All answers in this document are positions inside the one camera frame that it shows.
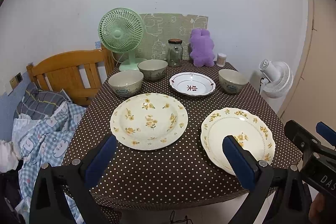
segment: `plush toy ear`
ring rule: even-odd
[[[201,29],[200,28],[194,28],[191,30],[191,35],[190,37],[200,37],[202,34],[201,34]]]
[[[206,29],[201,29],[201,35],[203,37],[209,37],[210,36],[210,32]]]

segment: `container lid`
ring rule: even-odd
[[[169,39],[168,40],[169,44],[182,44],[182,40],[181,39]]]

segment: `round plate with yellow flowers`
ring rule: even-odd
[[[256,160],[271,164],[275,153],[272,132],[256,115],[238,108],[215,110],[202,123],[201,143],[209,159],[218,167],[235,176],[223,150],[223,139],[232,135]]]
[[[155,150],[175,142],[188,124],[185,107],[175,98],[146,93],[122,102],[113,112],[110,127],[125,146]]]

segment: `floor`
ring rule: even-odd
[[[310,193],[314,200],[317,191],[310,187]],[[175,211],[174,220],[183,219],[185,215],[193,221],[193,224],[226,224],[234,216],[240,205],[245,200],[247,194],[223,203],[189,208]],[[268,197],[258,217],[256,224],[262,223],[268,208],[272,202],[273,195]],[[169,224],[171,211],[127,211],[123,210],[123,217],[120,224]]]

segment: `green fan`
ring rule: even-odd
[[[143,38],[141,17],[126,8],[116,8],[103,16],[98,34],[103,45],[112,52],[128,52],[128,59],[120,64],[119,70],[139,70],[138,64],[146,59],[135,57],[135,48]]]

